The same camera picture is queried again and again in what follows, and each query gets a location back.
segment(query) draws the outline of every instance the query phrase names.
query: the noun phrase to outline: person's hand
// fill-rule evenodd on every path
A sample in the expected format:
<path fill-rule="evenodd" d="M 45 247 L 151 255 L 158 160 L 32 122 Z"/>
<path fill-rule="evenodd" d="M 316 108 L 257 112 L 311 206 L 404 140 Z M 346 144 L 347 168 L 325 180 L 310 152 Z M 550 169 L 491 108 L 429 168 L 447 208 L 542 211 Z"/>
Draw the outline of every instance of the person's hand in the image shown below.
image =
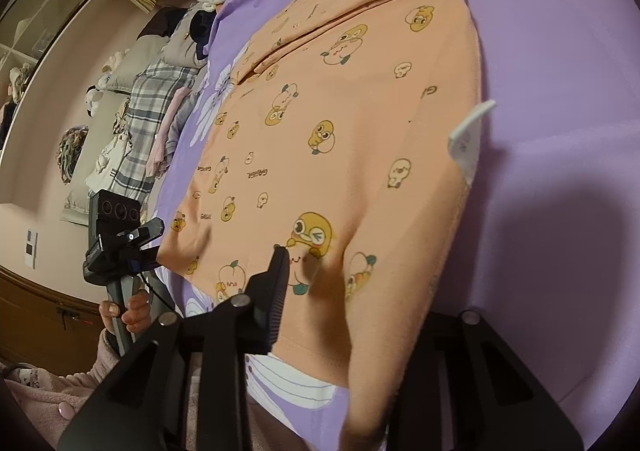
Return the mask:
<path fill-rule="evenodd" d="M 127 303 L 129 308 L 122 314 L 122 322 L 127 326 L 127 331 L 132 334 L 144 332 L 151 325 L 151 306 L 149 305 L 149 293 L 141 290 L 136 295 L 129 298 Z M 109 332 L 115 334 L 113 328 L 113 318 L 120 315 L 120 308 L 111 301 L 100 303 L 100 315 L 102 322 Z"/>

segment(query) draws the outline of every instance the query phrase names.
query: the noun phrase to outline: white clothing tag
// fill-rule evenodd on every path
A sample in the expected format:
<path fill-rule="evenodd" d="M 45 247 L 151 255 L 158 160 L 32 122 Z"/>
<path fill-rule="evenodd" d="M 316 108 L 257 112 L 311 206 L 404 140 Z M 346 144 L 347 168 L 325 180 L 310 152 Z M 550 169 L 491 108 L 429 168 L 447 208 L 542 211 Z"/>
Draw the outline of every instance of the white clothing tag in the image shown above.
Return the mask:
<path fill-rule="evenodd" d="M 476 105 L 473 110 L 449 134 L 449 155 L 462 170 L 466 184 L 471 183 L 476 176 L 478 158 L 480 156 L 480 135 L 482 131 L 482 117 L 492 108 L 495 101 L 489 100 Z"/>

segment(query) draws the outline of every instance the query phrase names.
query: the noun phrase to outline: plush toy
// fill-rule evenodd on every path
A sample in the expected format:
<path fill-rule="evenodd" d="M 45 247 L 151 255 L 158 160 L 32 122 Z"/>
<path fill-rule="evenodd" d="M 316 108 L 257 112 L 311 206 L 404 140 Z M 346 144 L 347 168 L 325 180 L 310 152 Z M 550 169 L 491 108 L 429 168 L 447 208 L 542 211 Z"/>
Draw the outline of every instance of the plush toy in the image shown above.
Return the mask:
<path fill-rule="evenodd" d="M 90 86 L 86 91 L 86 96 L 84 97 L 84 102 L 86 102 L 86 112 L 90 117 L 95 115 L 95 112 L 98 111 L 98 106 L 100 105 L 100 99 L 104 93 L 102 90 L 97 89 L 95 86 Z"/>
<path fill-rule="evenodd" d="M 102 67 L 102 73 L 112 73 L 117 69 L 118 65 L 122 63 L 122 60 L 127 55 L 130 49 L 119 50 L 113 56 L 109 58 L 107 63 Z"/>

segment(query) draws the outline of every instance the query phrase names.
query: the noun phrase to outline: pink fleece sleeve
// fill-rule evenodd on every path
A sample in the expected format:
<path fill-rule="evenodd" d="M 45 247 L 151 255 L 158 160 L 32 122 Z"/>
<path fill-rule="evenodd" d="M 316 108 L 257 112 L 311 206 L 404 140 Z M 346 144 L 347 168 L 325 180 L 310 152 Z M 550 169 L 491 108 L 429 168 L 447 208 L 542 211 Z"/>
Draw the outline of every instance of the pink fleece sleeve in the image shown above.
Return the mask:
<path fill-rule="evenodd" d="M 169 132 L 171 123 L 174 122 L 174 117 L 180 104 L 190 92 L 191 89 L 188 86 L 175 91 L 174 98 L 171 100 L 171 104 L 169 104 L 169 108 L 167 108 L 164 119 L 162 119 L 162 123 L 160 124 L 154 145 L 151 147 L 149 159 L 146 161 L 146 176 L 155 176 L 158 172 L 160 163 L 164 160 L 164 145 L 166 144 L 167 133 Z"/>

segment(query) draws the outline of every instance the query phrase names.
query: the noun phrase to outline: bed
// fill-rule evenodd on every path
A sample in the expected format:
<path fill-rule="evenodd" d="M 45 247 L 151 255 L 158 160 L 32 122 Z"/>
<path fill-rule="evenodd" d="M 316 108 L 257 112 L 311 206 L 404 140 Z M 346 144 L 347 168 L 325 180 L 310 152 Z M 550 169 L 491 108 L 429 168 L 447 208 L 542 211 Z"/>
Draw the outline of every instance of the bed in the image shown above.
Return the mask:
<path fill-rule="evenodd" d="M 171 222 L 230 70 L 292 0 L 227 0 L 204 90 L 159 192 Z M 481 312 L 569 416 L 586 449 L 640 377 L 640 11 L 633 0 L 468 0 L 482 43 L 484 152 L 436 297 Z M 211 298 L 159 273 L 186 316 Z M 276 357 L 248 357 L 248 391 L 320 451 L 337 449 L 341 387 Z"/>

